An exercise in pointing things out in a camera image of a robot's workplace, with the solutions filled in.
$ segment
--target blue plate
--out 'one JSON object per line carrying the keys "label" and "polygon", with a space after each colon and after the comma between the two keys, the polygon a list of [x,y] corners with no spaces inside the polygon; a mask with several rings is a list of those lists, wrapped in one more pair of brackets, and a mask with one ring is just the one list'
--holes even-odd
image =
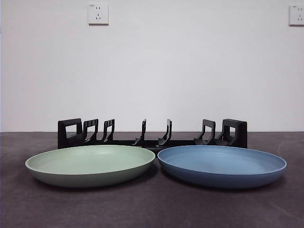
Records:
{"label": "blue plate", "polygon": [[158,153],[162,168],[193,184],[228,189],[254,188],[277,180],[286,161],[270,153],[226,146],[178,146]]}

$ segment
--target gray carpet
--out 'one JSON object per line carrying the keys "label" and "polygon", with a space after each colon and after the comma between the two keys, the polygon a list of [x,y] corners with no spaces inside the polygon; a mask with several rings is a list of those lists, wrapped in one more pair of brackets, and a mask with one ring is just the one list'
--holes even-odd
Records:
{"label": "gray carpet", "polygon": [[[115,133],[135,138],[139,133]],[[197,133],[174,133],[193,138]],[[281,156],[285,175],[256,189],[220,190],[179,181],[157,160],[129,182],[65,189],[35,180],[24,162],[56,149],[56,133],[1,133],[2,228],[303,228],[304,133],[249,133],[248,147]],[[148,133],[156,138],[161,133]]]}

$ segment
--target dish rack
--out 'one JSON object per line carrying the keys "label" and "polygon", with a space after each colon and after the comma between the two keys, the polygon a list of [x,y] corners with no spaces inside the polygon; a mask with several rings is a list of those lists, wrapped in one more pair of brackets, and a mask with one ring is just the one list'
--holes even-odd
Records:
{"label": "dish rack", "polygon": [[[214,121],[204,119],[201,133],[197,138],[192,140],[171,139],[172,120],[170,119],[167,119],[167,130],[165,135],[156,140],[145,139],[146,119],[142,122],[142,133],[140,137],[135,140],[114,139],[115,119],[104,121],[103,137],[98,139],[98,122],[98,119],[84,121],[82,127],[82,121],[80,118],[58,121],[58,149],[86,145],[139,146],[153,152],[159,152],[169,147],[185,145],[219,145],[247,148],[247,122],[240,120],[224,119],[222,122],[222,132],[218,137],[215,137],[216,123]],[[76,135],[68,137],[66,127],[72,125],[76,125]],[[90,137],[87,137],[87,129],[89,127],[95,127],[95,130]],[[203,136],[206,133],[206,127],[211,128],[211,135],[207,140],[203,139]]]}

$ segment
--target plate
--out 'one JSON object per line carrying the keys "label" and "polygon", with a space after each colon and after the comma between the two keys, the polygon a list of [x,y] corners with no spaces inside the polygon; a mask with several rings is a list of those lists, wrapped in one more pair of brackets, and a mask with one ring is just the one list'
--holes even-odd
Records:
{"label": "plate", "polygon": [[35,155],[25,166],[44,183],[87,188],[133,179],[147,171],[154,158],[153,152],[139,147],[79,146]]}
{"label": "plate", "polygon": [[178,146],[158,153],[162,168],[193,184],[242,189],[270,184],[286,169],[276,155],[226,146]]}

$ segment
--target electrical outlet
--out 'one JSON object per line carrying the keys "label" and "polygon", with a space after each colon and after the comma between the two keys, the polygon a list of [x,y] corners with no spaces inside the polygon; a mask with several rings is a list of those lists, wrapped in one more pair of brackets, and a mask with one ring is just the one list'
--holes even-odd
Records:
{"label": "electrical outlet", "polygon": [[289,25],[304,26],[304,5],[289,6]]}
{"label": "electrical outlet", "polygon": [[109,24],[108,3],[90,4],[87,7],[87,21],[89,25]]}

